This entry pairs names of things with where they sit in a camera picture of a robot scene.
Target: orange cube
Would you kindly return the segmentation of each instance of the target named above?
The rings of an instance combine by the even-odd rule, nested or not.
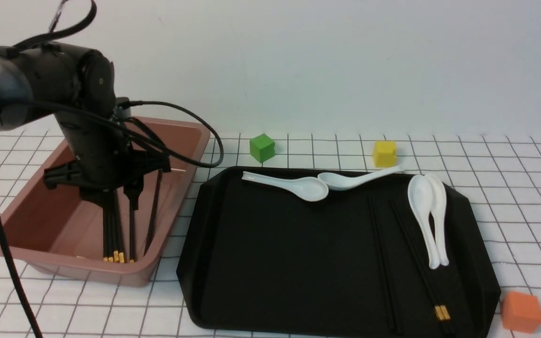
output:
[[[511,291],[502,304],[505,329],[533,333],[541,325],[541,309],[536,296]]]

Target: plastic container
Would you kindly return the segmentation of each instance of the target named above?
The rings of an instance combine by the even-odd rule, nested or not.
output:
[[[447,187],[450,264],[430,270],[406,196],[412,175],[307,202],[242,180],[245,170],[285,179],[321,172],[232,167],[200,186],[177,269],[194,323],[323,337],[487,336],[501,290],[466,197]]]
[[[210,139],[210,132],[201,124],[156,118],[140,120],[167,147],[190,158],[200,159]],[[139,210],[135,212],[137,261],[121,264],[102,259],[101,208],[81,201],[76,187],[58,186],[48,190],[43,184],[44,169],[72,158],[67,143],[62,142],[2,214],[13,258],[46,274],[126,286],[146,285],[161,258],[196,167],[171,158],[172,171],[162,177],[155,236],[144,256],[157,173],[146,175]],[[119,201],[123,238],[128,248],[129,209],[122,191]]]

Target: chopstick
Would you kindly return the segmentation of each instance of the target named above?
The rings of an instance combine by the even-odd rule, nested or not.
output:
[[[129,262],[135,262],[135,210],[129,210]]]
[[[162,170],[159,169],[157,173],[157,179],[156,179],[156,191],[154,192],[154,201],[152,203],[152,215],[150,216],[150,225],[147,230],[146,248],[143,252],[143,255],[146,255],[148,249],[150,248],[150,245],[152,244],[152,240],[154,239],[154,231],[156,231],[157,205],[158,205],[158,200],[160,198],[161,182],[162,182]]]
[[[375,248],[377,252],[377,258],[379,261],[379,269],[381,274],[381,282],[384,289],[384,302],[386,306],[386,312],[388,313],[388,327],[389,330],[395,332],[396,334],[402,334],[402,328],[399,323],[399,316],[397,311],[397,298],[395,292],[392,289],[393,276],[391,273],[391,265],[389,265],[389,257],[385,253],[385,241],[383,231],[377,222],[375,205],[373,199],[370,196],[367,196],[369,200],[369,211],[371,216],[371,223],[373,223],[373,237],[375,239]]]
[[[103,213],[101,214],[101,224],[103,225],[103,261],[108,261],[109,253],[110,253],[110,246],[108,242],[109,238],[109,224],[108,224],[108,215],[106,214],[106,210],[103,210]]]
[[[114,262],[118,263],[120,257],[118,257],[118,220],[116,219],[116,208],[108,211],[110,219],[110,227],[112,228],[112,249],[114,255]]]
[[[122,229],[122,219],[120,218],[120,204],[118,203],[118,192],[114,192],[114,217],[116,218],[116,241],[118,242],[118,260],[120,263],[126,263],[124,257],[124,236]]]
[[[404,223],[402,223],[402,219],[400,218],[400,213],[398,212],[398,208],[395,205],[395,202],[392,200],[390,201],[390,204],[391,204],[392,211],[395,214],[395,217],[397,218],[397,223],[400,226],[400,230],[402,231],[402,234],[404,235],[404,239],[406,239],[406,244],[408,245],[410,254],[412,255],[415,261],[415,265],[417,266],[417,270],[419,271],[419,274],[421,275],[421,279],[423,280],[423,284],[425,285],[427,294],[429,295],[429,298],[434,305],[433,311],[435,312],[435,316],[440,322],[442,331],[446,335],[454,334],[454,330],[451,327],[451,322],[450,322],[451,317],[449,315],[448,308],[442,301],[440,294],[436,293],[436,291],[434,290],[432,286],[430,276],[429,276],[429,271],[427,271],[426,269],[427,264],[424,264],[421,261],[421,254],[418,252],[418,250],[415,250],[415,245],[412,239],[412,235],[408,232],[408,230],[404,226]]]

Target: green cube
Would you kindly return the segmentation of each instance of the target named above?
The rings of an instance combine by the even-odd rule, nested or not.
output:
[[[265,133],[254,137],[249,141],[249,154],[262,163],[275,156],[275,141]]]

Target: yellow cube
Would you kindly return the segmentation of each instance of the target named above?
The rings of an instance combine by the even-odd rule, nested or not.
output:
[[[377,141],[373,150],[373,162],[377,168],[395,166],[395,142]]]

